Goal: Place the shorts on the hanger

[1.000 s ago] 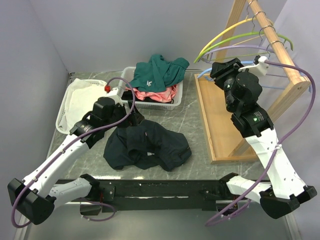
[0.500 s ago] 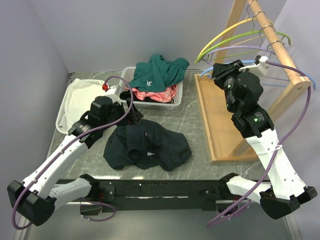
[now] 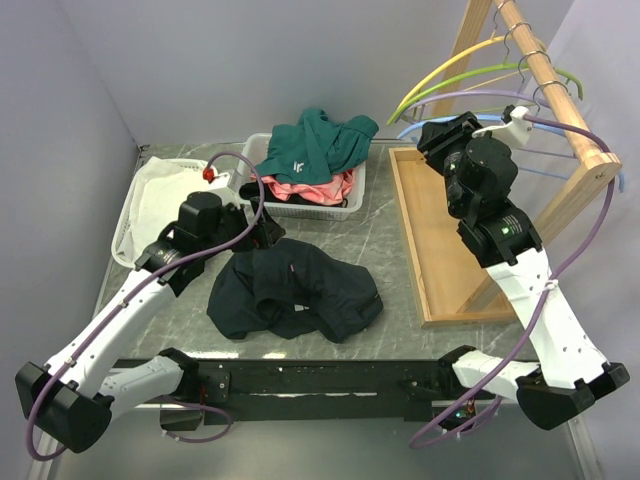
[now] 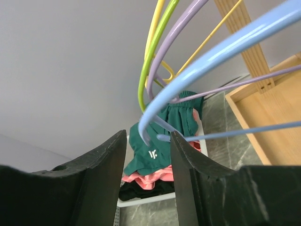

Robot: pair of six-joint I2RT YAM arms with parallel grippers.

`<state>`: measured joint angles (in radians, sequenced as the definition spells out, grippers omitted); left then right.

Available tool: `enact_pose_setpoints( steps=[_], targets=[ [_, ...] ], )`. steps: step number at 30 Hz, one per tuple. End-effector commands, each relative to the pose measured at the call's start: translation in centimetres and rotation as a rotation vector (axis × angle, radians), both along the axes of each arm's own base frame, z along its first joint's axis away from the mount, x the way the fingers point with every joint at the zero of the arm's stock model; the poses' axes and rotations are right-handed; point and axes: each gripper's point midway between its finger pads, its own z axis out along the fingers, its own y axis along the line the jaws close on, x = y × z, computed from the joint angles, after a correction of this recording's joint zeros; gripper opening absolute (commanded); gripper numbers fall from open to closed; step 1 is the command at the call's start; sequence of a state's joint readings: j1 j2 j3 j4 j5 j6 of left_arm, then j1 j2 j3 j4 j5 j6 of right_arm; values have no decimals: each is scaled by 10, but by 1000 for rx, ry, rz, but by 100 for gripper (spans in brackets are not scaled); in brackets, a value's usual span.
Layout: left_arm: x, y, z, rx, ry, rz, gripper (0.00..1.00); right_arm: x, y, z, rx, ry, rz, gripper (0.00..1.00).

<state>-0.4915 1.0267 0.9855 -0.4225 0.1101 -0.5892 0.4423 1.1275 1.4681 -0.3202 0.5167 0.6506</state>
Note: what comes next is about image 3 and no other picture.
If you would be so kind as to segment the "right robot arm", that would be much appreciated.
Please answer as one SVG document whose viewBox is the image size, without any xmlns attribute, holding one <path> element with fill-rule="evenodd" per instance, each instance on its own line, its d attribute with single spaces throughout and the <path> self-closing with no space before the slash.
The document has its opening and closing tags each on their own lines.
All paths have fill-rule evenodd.
<svg viewBox="0 0 640 480">
<path fill-rule="evenodd" d="M 438 387 L 459 401 L 431 425 L 471 430 L 483 413 L 459 410 L 478 392 L 515 401 L 537 427 L 552 430 L 626 384 L 626 367 L 609 361 L 590 340 L 558 284 L 558 277 L 590 245 L 580 247 L 556 270 L 528 215 L 509 198 L 518 174 L 512 151 L 524 145 L 539 120 L 518 107 L 500 125 L 484 127 L 471 112 L 448 121 L 426 121 L 417 149 L 444 179 L 448 213 L 479 265 L 500 287 L 524 328 L 537 359 L 520 362 L 516 345 L 504 358 L 462 346 L 441 357 Z"/>
</svg>

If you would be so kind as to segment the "dark navy shorts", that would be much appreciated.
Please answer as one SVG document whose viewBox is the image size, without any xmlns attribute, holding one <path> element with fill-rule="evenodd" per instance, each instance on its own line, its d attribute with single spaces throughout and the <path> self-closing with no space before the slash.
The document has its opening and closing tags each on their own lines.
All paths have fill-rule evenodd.
<svg viewBox="0 0 640 480">
<path fill-rule="evenodd" d="M 206 314 L 229 340 L 261 331 L 288 340 L 319 332 L 342 343 L 383 309 L 366 268 L 284 238 L 269 249 L 233 254 L 217 275 Z"/>
</svg>

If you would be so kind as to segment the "blue hanger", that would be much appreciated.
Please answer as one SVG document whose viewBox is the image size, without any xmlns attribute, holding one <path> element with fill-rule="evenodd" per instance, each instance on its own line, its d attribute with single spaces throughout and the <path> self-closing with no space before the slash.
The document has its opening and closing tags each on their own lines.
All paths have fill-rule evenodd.
<svg viewBox="0 0 640 480">
<path fill-rule="evenodd" d="M 502 124 L 503 121 L 501 119 L 501 117 L 497 114 L 479 114 L 477 116 L 478 120 L 481 122 L 488 122 L 490 126 L 493 125 L 499 125 Z M 454 119 L 453 115 L 450 116 L 443 116 L 443 117 L 434 117 L 432 119 L 429 119 L 429 122 L 434 122 L 434 123 L 445 123 L 447 121 L 451 121 Z M 418 121 L 417 123 L 414 124 L 410 124 L 408 127 L 406 127 L 404 130 L 402 130 L 398 136 L 397 139 L 402 140 L 405 137 L 409 137 L 410 140 L 416 144 L 418 142 L 418 137 L 416 135 L 413 135 L 414 132 L 418 132 L 419 130 L 422 129 L 422 126 L 428 122 L 427 120 L 423 120 L 423 121 Z M 557 127 L 553 127 L 551 125 L 546 125 L 546 124 L 540 124 L 540 123 L 534 123 L 533 124 L 533 128 L 534 129 L 538 129 L 538 130 L 542 130 L 551 134 L 555 134 L 557 136 L 564 136 L 564 130 L 561 128 L 557 128 Z M 543 156 L 552 156 L 552 157 L 557 157 L 557 158 L 571 158 L 574 156 L 571 155 L 565 155 L 565 154 L 559 154 L 559 153 L 552 153 L 552 152 L 546 152 L 546 151 L 540 151 L 540 150 L 532 150 L 532 149 L 527 149 L 527 148 L 520 148 L 520 151 L 526 152 L 526 153 L 533 153 L 533 154 L 537 154 L 537 155 L 543 155 Z M 550 177 L 550 178 L 555 178 L 555 179 L 561 179 L 561 180 L 568 180 L 569 177 L 568 176 L 564 176 L 564 175 L 559 175 L 559 174 L 555 174 L 555 173 L 550 173 L 550 172 L 544 172 L 541 170 L 535 170 L 535 169 L 531 169 L 531 168 L 526 168 L 526 167 L 520 167 L 520 170 L 525 171 L 527 173 L 531 173 L 531 174 L 535 174 L 535 175 L 540 175 L 540 176 L 545 176 L 545 177 Z M 626 189 L 626 176 L 624 174 L 623 171 L 619 172 L 617 174 L 617 180 L 618 180 L 618 190 L 620 193 L 623 193 Z"/>
</svg>

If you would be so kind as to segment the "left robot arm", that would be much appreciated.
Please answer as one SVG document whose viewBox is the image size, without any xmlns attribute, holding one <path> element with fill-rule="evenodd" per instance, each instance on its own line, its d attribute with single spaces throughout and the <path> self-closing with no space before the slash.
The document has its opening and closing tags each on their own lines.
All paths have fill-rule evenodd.
<svg viewBox="0 0 640 480">
<path fill-rule="evenodd" d="M 175 348 L 118 377 L 109 373 L 128 342 L 203 273 L 211 258 L 226 250 L 269 248 L 284 236 L 264 203 L 262 195 L 252 198 L 254 216 L 248 219 L 240 206 L 224 203 L 212 191 L 189 194 L 177 219 L 144 248 L 118 294 L 84 330 L 44 365 L 28 362 L 17 372 L 25 443 L 34 460 L 60 454 L 39 453 L 35 430 L 57 440 L 61 451 L 81 453 L 113 420 L 147 401 L 165 398 L 206 409 L 198 362 Z"/>
</svg>

